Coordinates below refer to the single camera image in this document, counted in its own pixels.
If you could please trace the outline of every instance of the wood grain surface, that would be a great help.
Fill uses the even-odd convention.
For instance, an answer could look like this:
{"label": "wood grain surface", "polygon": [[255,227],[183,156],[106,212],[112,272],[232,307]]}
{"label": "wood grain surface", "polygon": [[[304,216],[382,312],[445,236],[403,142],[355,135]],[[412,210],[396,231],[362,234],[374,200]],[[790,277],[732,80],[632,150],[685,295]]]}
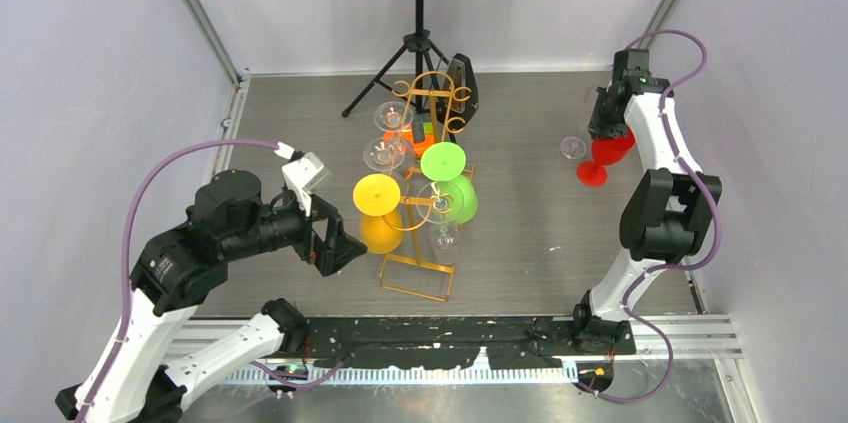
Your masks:
{"label": "wood grain surface", "polygon": [[[587,90],[608,79],[605,72],[477,75],[480,110],[458,135],[458,143],[469,165],[477,165],[479,210],[463,228],[449,302],[381,289],[382,256],[367,254],[340,274],[321,278],[292,250],[283,249],[230,265],[229,281],[211,293],[198,315],[248,316],[265,301],[281,297],[313,316],[570,314],[617,255],[619,217],[642,174],[632,151],[609,168],[605,186],[587,188],[575,176],[577,162],[560,153],[561,140],[585,125],[592,104],[587,103]],[[368,80],[254,78],[238,129],[239,137],[314,151],[333,172],[317,193],[339,208],[346,230],[355,236],[360,214],[351,194],[356,182],[371,172],[362,152],[380,136],[374,110],[392,99],[375,87],[343,119],[341,110]],[[230,167],[256,173],[268,201],[282,185],[282,163],[267,151],[236,148]],[[427,256],[426,231],[420,236]],[[412,255],[408,239],[397,252]],[[447,285],[444,275],[399,264],[390,266],[386,279],[434,293],[444,292]],[[694,312],[684,275],[661,275],[637,310],[654,315]]]}

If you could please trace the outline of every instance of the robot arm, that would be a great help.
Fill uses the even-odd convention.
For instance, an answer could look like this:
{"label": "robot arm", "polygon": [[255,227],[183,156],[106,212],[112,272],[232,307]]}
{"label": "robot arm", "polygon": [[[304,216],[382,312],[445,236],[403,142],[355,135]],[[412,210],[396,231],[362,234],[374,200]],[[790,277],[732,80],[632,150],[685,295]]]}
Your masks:
{"label": "robot arm", "polygon": [[[619,224],[621,251],[606,277],[586,293],[575,307],[573,337],[578,346],[597,351],[620,341],[626,330],[627,313],[622,295],[648,268],[679,264],[701,248],[711,215],[704,195],[677,163],[663,123],[679,154],[704,181],[713,198],[721,196],[721,181],[703,175],[688,153],[674,114],[673,95],[660,112],[660,96],[668,80],[651,76],[648,51],[628,49],[615,55],[613,78],[608,88],[598,89],[598,99],[589,124],[593,138],[615,138],[631,131],[645,171],[627,203]],[[662,271],[647,273],[630,294],[633,306]]]}
{"label": "robot arm", "polygon": [[[130,274],[129,331],[92,404],[88,423],[171,422],[234,370],[277,351],[297,351],[306,320],[285,300],[269,301],[249,323],[209,347],[179,360],[162,359],[180,327],[209,292],[227,280],[230,262],[291,246],[323,276],[365,253],[344,232],[338,210],[312,194],[328,172],[311,153],[280,145],[286,188],[265,204],[252,173],[228,170],[195,194],[186,222],[153,237]],[[312,223],[328,220],[322,240]],[[80,385],[59,392],[56,404],[74,419],[110,351]]]}

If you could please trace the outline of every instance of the purple cable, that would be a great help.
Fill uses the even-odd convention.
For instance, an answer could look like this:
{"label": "purple cable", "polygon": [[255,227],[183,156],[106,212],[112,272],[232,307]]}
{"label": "purple cable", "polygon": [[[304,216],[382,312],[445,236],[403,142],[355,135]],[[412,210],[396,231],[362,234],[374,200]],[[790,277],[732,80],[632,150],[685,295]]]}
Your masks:
{"label": "purple cable", "polygon": [[215,148],[218,146],[227,146],[227,145],[242,145],[242,146],[256,146],[259,148],[268,148],[270,150],[276,150],[277,144],[272,143],[270,141],[262,141],[262,140],[251,140],[246,138],[235,138],[232,140],[217,140],[217,141],[207,141],[206,143],[198,143],[196,145],[189,146],[188,148],[183,148],[182,150],[172,154],[171,156],[162,160],[158,165],[153,167],[150,170],[150,173],[144,178],[144,181],[139,185],[138,190],[135,192],[135,196],[132,199],[132,203],[130,203],[130,211],[127,213],[127,221],[124,224],[124,237],[121,241],[121,322],[118,325],[118,334],[115,336],[115,342],[112,344],[112,349],[109,351],[109,355],[106,357],[106,360],[103,362],[103,366],[100,367],[100,371],[97,373],[97,376],[94,378],[94,381],[91,383],[91,388],[88,390],[88,393],[85,395],[85,399],[83,400],[82,407],[77,414],[77,417],[74,418],[75,423],[82,423],[85,421],[85,415],[88,413],[88,408],[91,406],[91,402],[94,400],[95,395],[97,395],[97,391],[100,390],[100,386],[103,384],[103,380],[106,379],[106,375],[109,374],[109,370],[112,369],[112,365],[115,363],[115,360],[118,358],[118,353],[121,351],[121,344],[124,342],[127,336],[127,328],[129,327],[130,322],[130,312],[132,310],[132,300],[131,300],[131,291],[130,291],[130,240],[132,238],[132,227],[135,222],[135,214],[138,212],[138,206],[141,203],[141,197],[144,196],[144,192],[147,191],[147,187],[150,186],[150,183],[156,178],[166,166],[173,163],[175,160],[182,158],[185,155],[190,153],[194,153],[195,151],[205,150],[207,148]]}
{"label": "purple cable", "polygon": [[[660,112],[663,112],[663,110],[665,110],[665,100],[666,100],[666,98],[668,98],[669,93],[674,91],[675,88],[682,85],[683,83],[686,83],[687,81],[691,80],[695,75],[700,73],[701,70],[704,69],[704,66],[707,64],[707,48],[704,46],[704,44],[701,42],[701,40],[699,40],[697,37],[695,37],[695,35],[692,35],[691,33],[687,33],[685,31],[658,30],[658,31],[652,31],[650,33],[645,33],[644,35],[642,35],[639,38],[636,38],[635,40],[630,42],[630,44],[627,45],[627,48],[632,48],[633,45],[635,45],[636,43],[639,43],[640,41],[644,40],[645,38],[650,38],[650,37],[656,36],[656,35],[666,35],[666,34],[683,36],[685,38],[688,38],[692,42],[694,42],[696,45],[698,45],[698,48],[701,50],[701,62],[698,64],[697,68],[695,68],[694,70],[692,70],[690,73],[683,76],[679,80],[676,80],[674,83],[670,84],[668,86],[668,88],[666,88],[665,91],[662,92],[662,94],[660,95],[660,103],[659,103]],[[639,275],[639,277],[636,278],[629,287],[627,287],[627,290],[625,290],[624,296],[621,299],[621,305],[624,309],[624,312],[627,313],[627,315],[630,316],[631,318],[633,318],[634,320],[636,320],[639,323],[642,323],[643,325],[652,329],[654,332],[656,332],[660,336],[660,338],[662,338],[663,342],[665,343],[666,348],[668,349],[668,366],[666,367],[665,374],[663,375],[662,380],[660,380],[660,382],[657,384],[657,386],[653,390],[649,391],[648,393],[646,393],[642,396],[639,396],[637,398],[622,398],[620,396],[607,395],[605,393],[599,393],[598,394],[599,398],[606,400],[606,401],[611,401],[611,402],[614,402],[614,403],[638,403],[640,401],[644,401],[644,400],[647,400],[648,398],[655,396],[663,388],[665,388],[665,386],[671,380],[671,375],[674,371],[674,351],[672,350],[672,347],[671,347],[671,340],[669,340],[668,336],[665,333],[663,333],[662,330],[657,328],[656,325],[654,325],[650,321],[642,318],[641,316],[637,315],[636,313],[633,312],[633,310],[630,309],[630,305],[629,305],[630,295],[632,295],[633,292],[636,290],[636,288],[638,288],[639,285],[641,285],[642,282],[645,281],[645,276],[647,274],[654,273],[654,272],[657,272],[657,271],[663,271],[663,270],[693,271],[693,270],[699,270],[699,269],[707,266],[713,260],[713,258],[715,258],[715,255],[718,253],[718,249],[721,246],[722,225],[721,225],[721,217],[719,216],[719,213],[718,213],[718,205],[716,204],[715,198],[713,198],[712,193],[710,193],[709,189],[707,188],[707,185],[704,184],[703,180],[701,180],[701,177],[698,176],[697,173],[695,173],[695,170],[693,170],[692,167],[689,166],[689,163],[686,162],[684,157],[680,155],[680,145],[678,144],[677,140],[674,139],[674,134],[671,132],[671,120],[669,119],[668,114],[666,114],[666,113],[661,113],[661,114],[662,114],[663,129],[665,130],[666,138],[668,138],[669,146],[671,146],[671,150],[674,153],[675,158],[677,159],[677,163],[680,165],[681,168],[683,168],[683,170],[686,172],[686,174],[688,174],[689,177],[692,178],[692,181],[695,183],[695,186],[698,187],[698,190],[700,190],[701,194],[704,196],[704,199],[707,201],[707,206],[710,208],[710,214],[712,214],[712,217],[713,217],[713,224],[715,225],[715,232],[714,232],[714,236],[713,236],[712,247],[710,247],[710,251],[707,253],[707,255],[704,257],[703,260],[701,260],[698,263],[695,263],[693,265],[656,265],[656,266],[652,266],[652,267],[648,268],[647,270],[645,270],[645,273],[643,273],[642,275]],[[587,386],[583,383],[578,382],[577,386],[584,391],[588,391],[590,393],[594,392],[594,390],[592,390],[592,388],[590,388],[591,385]]]}
{"label": "purple cable", "polygon": [[330,371],[328,371],[321,378],[318,378],[315,381],[310,381],[309,383],[303,383],[303,384],[290,382],[289,380],[278,375],[277,372],[275,372],[271,368],[268,368],[267,366],[263,365],[262,363],[259,363],[258,361],[252,362],[251,365],[259,368],[266,375],[270,376],[272,379],[278,381],[279,383],[282,383],[285,386],[294,388],[296,393],[305,393],[305,392],[315,388],[316,386],[320,385],[321,383],[324,383],[325,381],[332,378],[333,375],[335,375],[340,369],[342,369],[344,367],[344,362],[340,361],[340,362],[336,363],[336,366],[334,366]]}

